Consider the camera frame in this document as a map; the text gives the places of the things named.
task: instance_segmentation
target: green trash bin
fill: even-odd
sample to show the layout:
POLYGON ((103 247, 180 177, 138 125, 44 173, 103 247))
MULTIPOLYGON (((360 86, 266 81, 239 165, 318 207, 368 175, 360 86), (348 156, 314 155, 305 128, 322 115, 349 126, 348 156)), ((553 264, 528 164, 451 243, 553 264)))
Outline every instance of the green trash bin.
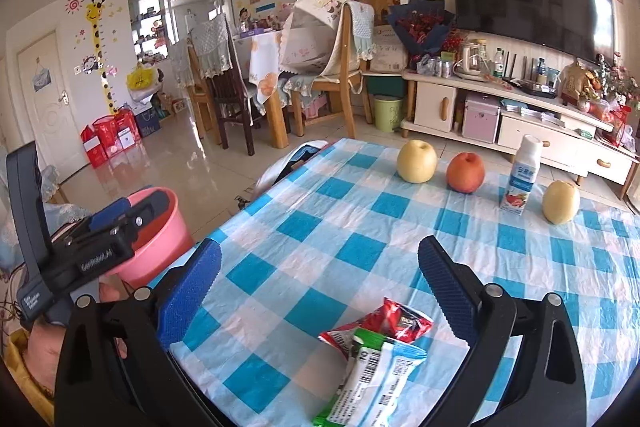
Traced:
POLYGON ((376 129, 393 132, 402 121, 402 98, 377 94, 374 96, 376 129))

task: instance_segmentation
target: door hanging sign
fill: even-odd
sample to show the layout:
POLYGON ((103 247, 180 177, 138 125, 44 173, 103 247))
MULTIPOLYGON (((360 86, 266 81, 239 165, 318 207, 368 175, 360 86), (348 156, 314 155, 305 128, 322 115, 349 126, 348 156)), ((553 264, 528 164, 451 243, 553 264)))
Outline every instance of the door hanging sign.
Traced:
POLYGON ((36 74, 33 75, 33 89, 38 92, 51 83, 51 73, 49 68, 44 68, 40 63, 40 57, 36 58, 36 74))

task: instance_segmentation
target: yellow pear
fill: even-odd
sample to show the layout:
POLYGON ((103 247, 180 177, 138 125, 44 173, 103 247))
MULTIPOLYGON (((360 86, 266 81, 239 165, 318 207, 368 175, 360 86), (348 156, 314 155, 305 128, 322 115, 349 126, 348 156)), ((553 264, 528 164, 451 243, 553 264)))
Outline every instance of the yellow pear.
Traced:
POLYGON ((557 180, 546 188, 542 198, 542 213, 554 225, 574 219, 578 208, 580 191, 574 184, 557 180))
POLYGON ((435 149, 421 140, 409 140, 398 154, 396 168, 400 177, 409 183, 424 183, 433 177, 438 166, 435 149))

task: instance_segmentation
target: pink bucket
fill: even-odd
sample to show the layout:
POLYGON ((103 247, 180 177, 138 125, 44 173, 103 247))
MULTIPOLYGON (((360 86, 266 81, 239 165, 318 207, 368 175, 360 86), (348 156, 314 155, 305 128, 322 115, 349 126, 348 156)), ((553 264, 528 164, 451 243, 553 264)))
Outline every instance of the pink bucket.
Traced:
POLYGON ((169 208, 140 231, 138 240, 133 244, 135 257, 116 266, 108 274, 117 274, 133 288, 148 284, 194 245, 193 238, 178 210, 178 196, 170 188, 144 188, 127 199, 134 205, 155 190, 162 190, 169 196, 169 208))

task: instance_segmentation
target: sun wall sticker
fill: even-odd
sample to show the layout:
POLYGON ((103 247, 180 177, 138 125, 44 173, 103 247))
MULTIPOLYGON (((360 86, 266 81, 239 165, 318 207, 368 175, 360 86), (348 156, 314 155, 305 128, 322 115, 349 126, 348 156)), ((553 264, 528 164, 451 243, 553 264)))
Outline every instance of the sun wall sticker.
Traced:
POLYGON ((82 0, 67 0, 65 10, 69 15, 73 15, 77 11, 80 11, 82 7, 82 0))

